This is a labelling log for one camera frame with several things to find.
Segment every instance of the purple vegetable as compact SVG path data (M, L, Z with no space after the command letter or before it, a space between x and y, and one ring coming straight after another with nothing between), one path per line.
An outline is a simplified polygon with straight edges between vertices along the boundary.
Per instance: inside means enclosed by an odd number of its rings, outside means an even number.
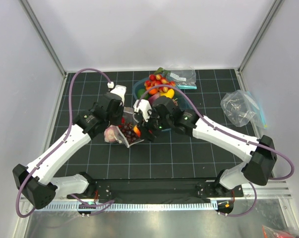
M153 105L154 101L155 101L157 98L159 98L159 97L160 97L160 93L156 93L156 94L154 94L153 96L151 96L151 97L148 99L149 104L150 104L150 105Z

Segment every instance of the grapes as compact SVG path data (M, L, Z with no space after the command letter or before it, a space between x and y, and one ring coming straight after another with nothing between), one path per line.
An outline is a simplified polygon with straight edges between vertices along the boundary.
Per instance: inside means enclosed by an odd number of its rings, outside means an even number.
M119 128L129 144L134 143L138 139L133 130L134 126L132 123L127 123L125 120L122 120L122 125L120 125Z

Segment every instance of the black mounting base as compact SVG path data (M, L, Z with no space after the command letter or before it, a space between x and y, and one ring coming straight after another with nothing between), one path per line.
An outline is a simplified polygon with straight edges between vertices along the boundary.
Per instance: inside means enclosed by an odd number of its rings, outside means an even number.
M206 203L208 198L231 200L231 191L225 196L214 188L216 178L164 179L99 179L97 189L100 202L114 199L115 203L181 204ZM241 186L234 188L235 197L243 197Z

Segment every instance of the black bracket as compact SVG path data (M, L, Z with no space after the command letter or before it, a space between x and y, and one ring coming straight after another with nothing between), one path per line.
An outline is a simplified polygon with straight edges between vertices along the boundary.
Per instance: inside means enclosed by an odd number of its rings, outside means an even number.
M210 201L207 198L218 197L231 200L231 192L220 196L215 191L213 180L214 178L152 178L98 179L96 182L100 202L114 199L115 203L127 204L186 204L208 203ZM234 192L235 197L243 197L241 186L237 186Z
M272 138L264 135L259 140L259 144L266 145L272 149L275 149ZM277 161L275 153L266 149L257 147L255 151L252 151L252 158L249 163L242 169L242 173L245 178L250 182L265 186L272 176L274 165Z
M19 189L26 177L29 175L27 167L18 164L13 170L15 183ZM58 187L49 183L43 185L38 182L37 178L31 177L26 183L22 194L31 202L36 209L42 209L47 206L55 197Z

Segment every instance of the green vegetable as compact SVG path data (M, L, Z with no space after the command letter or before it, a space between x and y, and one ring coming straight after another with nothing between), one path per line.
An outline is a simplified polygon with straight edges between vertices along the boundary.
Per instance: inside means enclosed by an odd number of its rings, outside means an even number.
M164 69L160 67L160 68L158 68L158 70L156 70L156 72L154 72L154 75L159 74L163 71L164 71Z
M146 92L146 89L144 89L144 88L139 89L137 92L137 98L140 99L141 95L143 95L145 92Z

